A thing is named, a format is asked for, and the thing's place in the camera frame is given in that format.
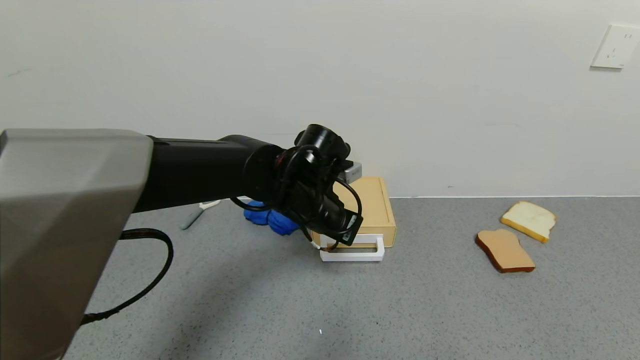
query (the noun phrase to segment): white bread slice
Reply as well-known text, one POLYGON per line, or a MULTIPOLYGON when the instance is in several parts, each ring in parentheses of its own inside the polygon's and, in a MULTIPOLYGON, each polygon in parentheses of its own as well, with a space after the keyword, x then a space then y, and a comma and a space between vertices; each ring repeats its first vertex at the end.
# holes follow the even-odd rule
POLYGON ((518 201, 502 216, 500 222, 546 243, 556 224, 556 216, 531 202, 518 201))

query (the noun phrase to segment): brown bread slice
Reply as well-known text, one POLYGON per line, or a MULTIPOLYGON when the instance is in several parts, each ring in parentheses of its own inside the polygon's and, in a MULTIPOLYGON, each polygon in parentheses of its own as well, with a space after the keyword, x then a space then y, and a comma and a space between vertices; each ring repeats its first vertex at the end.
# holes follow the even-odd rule
POLYGON ((511 231, 481 231, 476 237, 476 244, 484 250, 499 272, 532 272, 536 268, 520 246, 518 237, 511 231))

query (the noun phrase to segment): wall outlet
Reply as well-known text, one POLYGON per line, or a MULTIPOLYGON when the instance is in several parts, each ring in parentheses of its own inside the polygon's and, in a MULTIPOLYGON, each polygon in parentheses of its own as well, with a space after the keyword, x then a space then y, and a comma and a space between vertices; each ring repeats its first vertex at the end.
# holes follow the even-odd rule
POLYGON ((631 59, 638 41, 640 28, 609 25, 591 66, 622 69, 631 59))

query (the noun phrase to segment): white wall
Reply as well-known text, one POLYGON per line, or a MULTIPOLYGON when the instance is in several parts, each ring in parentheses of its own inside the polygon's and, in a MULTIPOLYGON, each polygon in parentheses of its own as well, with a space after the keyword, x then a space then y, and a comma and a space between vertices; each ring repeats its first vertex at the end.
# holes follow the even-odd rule
POLYGON ((317 122, 392 196, 640 195, 640 51, 589 69, 610 22, 640 0, 1 3, 0 128, 317 122))

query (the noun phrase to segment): gray handle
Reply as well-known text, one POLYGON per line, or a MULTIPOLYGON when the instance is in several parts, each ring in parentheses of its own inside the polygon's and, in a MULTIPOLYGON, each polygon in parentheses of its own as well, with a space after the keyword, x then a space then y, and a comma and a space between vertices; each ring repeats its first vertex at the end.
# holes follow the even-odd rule
POLYGON ((191 224, 193 224, 193 222, 197 218, 199 218, 200 215, 202 215, 203 212, 204 212, 204 210, 201 209, 201 208, 198 208, 197 210, 194 210, 191 214, 189 214, 187 219, 180 225, 180 230, 189 229, 189 226, 191 226, 191 224))

